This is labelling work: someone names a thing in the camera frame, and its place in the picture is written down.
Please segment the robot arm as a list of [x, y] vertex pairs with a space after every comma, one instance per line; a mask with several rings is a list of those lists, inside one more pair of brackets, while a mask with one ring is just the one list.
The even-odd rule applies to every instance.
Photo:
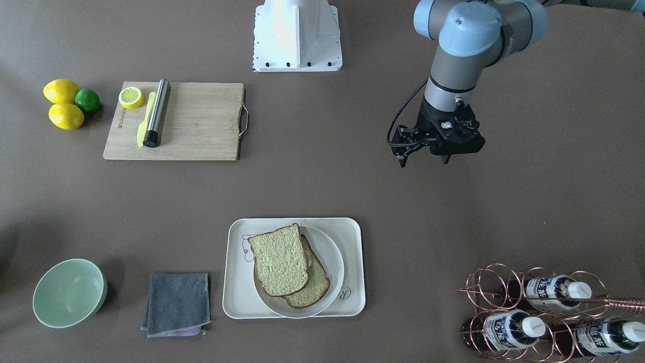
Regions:
[[413, 23], [438, 47], [425, 83], [415, 126], [399, 127], [405, 144], [401, 165], [426, 147], [448, 163], [453, 155], [479, 152], [479, 132], [470, 98], [482, 71], [537, 43], [548, 27], [547, 7], [558, 1], [421, 1]]

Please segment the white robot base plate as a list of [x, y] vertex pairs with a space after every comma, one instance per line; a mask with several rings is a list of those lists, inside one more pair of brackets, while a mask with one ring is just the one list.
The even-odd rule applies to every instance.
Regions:
[[332, 72], [343, 67], [337, 7], [328, 1], [265, 1], [255, 8], [255, 72]]

